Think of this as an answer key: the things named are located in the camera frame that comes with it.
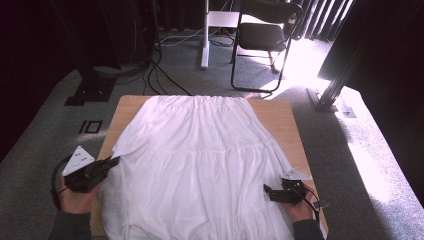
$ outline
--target white dress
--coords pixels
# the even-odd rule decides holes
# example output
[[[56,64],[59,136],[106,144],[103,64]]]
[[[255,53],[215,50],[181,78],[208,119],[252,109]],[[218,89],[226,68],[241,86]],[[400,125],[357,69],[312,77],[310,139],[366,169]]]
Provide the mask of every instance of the white dress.
[[[244,98],[152,97],[113,151],[100,192],[111,240],[293,239],[263,191],[291,166]]]

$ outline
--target wooden table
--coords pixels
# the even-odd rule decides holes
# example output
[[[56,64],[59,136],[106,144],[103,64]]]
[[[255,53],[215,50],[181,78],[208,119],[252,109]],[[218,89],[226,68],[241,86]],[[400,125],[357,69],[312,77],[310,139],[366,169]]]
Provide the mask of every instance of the wooden table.
[[[112,147],[147,99],[149,99],[147,96],[121,98],[98,159],[105,159],[113,154]],[[279,143],[291,165],[297,170],[311,174],[290,104],[282,100],[249,99],[248,101],[258,119]],[[305,183],[317,193],[313,180],[306,180]],[[320,220],[328,233],[323,211],[321,211]],[[92,210],[91,231],[93,236],[105,235],[101,220],[101,205],[98,201]]]

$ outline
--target chair seat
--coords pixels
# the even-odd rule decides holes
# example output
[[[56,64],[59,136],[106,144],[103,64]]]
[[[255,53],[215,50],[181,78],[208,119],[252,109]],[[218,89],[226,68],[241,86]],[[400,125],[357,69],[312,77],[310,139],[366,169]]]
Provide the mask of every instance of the chair seat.
[[[282,52],[286,49],[280,26],[272,24],[242,23],[239,26],[241,48]]]

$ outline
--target dark wall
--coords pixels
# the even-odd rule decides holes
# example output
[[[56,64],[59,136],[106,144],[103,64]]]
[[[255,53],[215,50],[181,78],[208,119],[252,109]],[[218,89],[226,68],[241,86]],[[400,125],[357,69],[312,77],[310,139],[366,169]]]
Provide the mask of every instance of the dark wall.
[[[334,79],[363,43],[347,86],[358,90],[424,203],[424,3],[356,0],[319,76]]]
[[[38,1],[0,8],[0,161],[73,67]]]
[[[88,65],[119,68],[120,63],[127,63],[130,59],[149,58],[144,34],[151,33],[153,38],[155,34],[146,31],[147,27],[152,27],[145,24],[146,18],[141,15],[146,10],[142,6],[150,3],[149,0],[53,2],[63,3]],[[79,69],[82,61],[70,45],[49,0],[2,1],[0,31],[1,161],[31,123],[56,83],[72,70]],[[135,32],[138,34],[136,44]],[[153,41],[150,40],[149,44],[151,52]]]

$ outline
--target black sleeve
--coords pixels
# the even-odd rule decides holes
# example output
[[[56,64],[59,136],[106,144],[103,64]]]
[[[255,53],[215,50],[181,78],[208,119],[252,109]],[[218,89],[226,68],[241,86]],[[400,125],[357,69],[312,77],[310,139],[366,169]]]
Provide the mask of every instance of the black sleeve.
[[[315,220],[303,220],[293,223],[295,240],[324,240],[321,229]]]
[[[90,213],[57,212],[49,240],[90,240]]]

